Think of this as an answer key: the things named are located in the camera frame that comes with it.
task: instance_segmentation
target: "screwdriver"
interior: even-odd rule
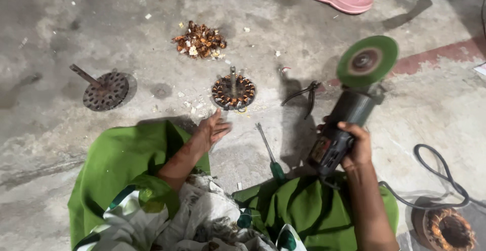
[[[261,134],[261,137],[264,139],[265,146],[267,146],[268,154],[270,155],[270,170],[272,171],[272,175],[275,178],[278,185],[283,185],[286,181],[285,174],[283,173],[282,167],[275,161],[273,157],[272,151],[270,150],[270,146],[268,145],[267,139],[265,138],[264,131],[261,129],[261,124],[255,124],[257,126],[258,131]]]

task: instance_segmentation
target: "metal rod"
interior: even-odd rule
[[[73,72],[75,72],[76,74],[78,74],[80,77],[82,77],[84,80],[88,81],[91,85],[93,85],[93,87],[95,87],[95,88],[101,87],[101,83],[100,82],[96,81],[96,79],[94,79],[93,77],[91,77],[91,75],[87,74],[81,68],[79,68],[78,66],[76,66],[76,64],[72,64],[71,66],[69,66],[69,68]]]
[[[229,80],[231,81],[231,93],[233,97],[236,97],[236,67],[231,66],[229,68]]]
[[[265,142],[265,146],[267,146],[267,150],[268,150],[268,154],[270,155],[270,160],[272,161],[272,163],[275,163],[275,158],[273,157],[273,154],[272,154],[272,151],[270,149],[270,146],[268,145],[268,142],[267,142],[267,139],[265,138],[265,135],[264,135],[264,131],[261,129],[261,125],[260,123],[258,122],[257,124],[257,129],[258,131],[260,132],[261,134],[261,137],[264,139],[264,142]]]

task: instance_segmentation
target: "black power cable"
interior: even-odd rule
[[[483,24],[484,39],[486,39],[486,23],[484,22],[484,5],[486,5],[486,0],[483,0],[483,5],[481,6],[481,23]]]
[[[432,167],[430,167],[428,164],[425,163],[425,161],[422,159],[422,156],[420,156],[420,153],[419,153],[419,149],[420,148],[426,148],[428,150],[430,150],[434,155],[436,155],[439,160],[442,162],[442,165],[444,166],[444,169],[446,171],[446,174],[447,174],[447,177],[438,173],[437,171],[435,171],[434,169],[432,169]],[[417,157],[417,160],[425,167],[427,168],[431,173],[434,173],[435,175],[439,176],[440,178],[444,179],[444,180],[447,180],[449,183],[451,183],[451,185],[453,186],[453,188],[459,192],[459,194],[461,196],[464,197],[464,200],[461,202],[461,203],[445,203],[445,204],[438,204],[438,205],[433,205],[433,206],[418,206],[418,205],[414,205],[410,202],[407,202],[405,201],[402,197],[400,197],[397,193],[395,193],[395,191],[393,191],[393,189],[387,184],[387,182],[385,181],[381,181],[378,183],[378,185],[382,185],[382,186],[385,186],[386,188],[388,188],[388,190],[390,192],[392,192],[393,196],[395,196],[395,198],[399,201],[401,201],[402,203],[404,203],[405,205],[408,205],[410,207],[413,207],[413,208],[416,208],[416,209],[422,209],[422,210],[434,210],[434,209],[443,209],[443,208],[449,208],[449,207],[463,207],[465,205],[467,205],[469,202],[473,202],[479,206],[482,206],[484,208],[486,208],[486,204],[476,200],[476,199],[473,199],[471,197],[469,197],[469,194],[468,192],[461,186],[459,185],[458,183],[456,183],[453,179],[453,176],[451,175],[451,171],[449,170],[449,166],[447,165],[446,161],[444,160],[444,158],[442,157],[442,155],[440,155],[439,152],[437,152],[433,147],[429,146],[429,145],[426,145],[426,144],[417,144],[415,147],[414,147],[414,154],[415,156]]]

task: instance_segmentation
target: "copper winding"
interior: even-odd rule
[[[222,77],[214,83],[212,87],[212,97],[216,104],[227,110],[244,109],[249,105],[256,95],[255,85],[246,77],[236,75],[237,84],[241,87],[241,93],[237,97],[232,97],[228,91],[230,86],[230,75]]]
[[[427,232],[434,241],[434,244],[446,251],[470,251],[474,248],[474,231],[471,229],[471,225],[462,217],[459,212],[453,208],[431,210],[427,214]],[[453,246],[443,236],[443,228],[441,229],[440,223],[449,228],[453,227],[457,237],[465,239],[465,244],[462,247]]]

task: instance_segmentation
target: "green clothing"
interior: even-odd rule
[[[71,246],[104,222],[104,211],[137,175],[154,175],[189,137],[168,121],[103,132],[89,149],[68,203]],[[196,167],[209,173],[208,156],[204,155]],[[251,211],[254,228],[273,242],[282,227],[290,224],[307,249],[354,251],[357,248],[347,184],[343,174],[336,174],[332,179],[341,190],[322,185],[317,177],[302,177],[282,186],[270,181],[236,192],[233,197],[240,208],[247,208],[245,213]],[[380,188],[380,192],[395,232],[397,203],[385,188]],[[171,199],[163,201],[171,217],[171,208],[178,201],[173,195],[167,195],[166,199]]]
[[[68,202],[71,248],[104,222],[105,210],[137,175],[154,175],[189,137],[169,121],[104,131],[89,148]],[[210,173],[207,154],[196,168]]]
[[[340,190],[322,185],[317,176],[300,177],[278,186],[275,181],[233,193],[241,208],[251,210],[253,225],[275,241],[291,224],[307,250],[357,249],[348,185],[344,173],[328,178]],[[388,222],[397,232],[398,205],[386,187],[380,187]]]

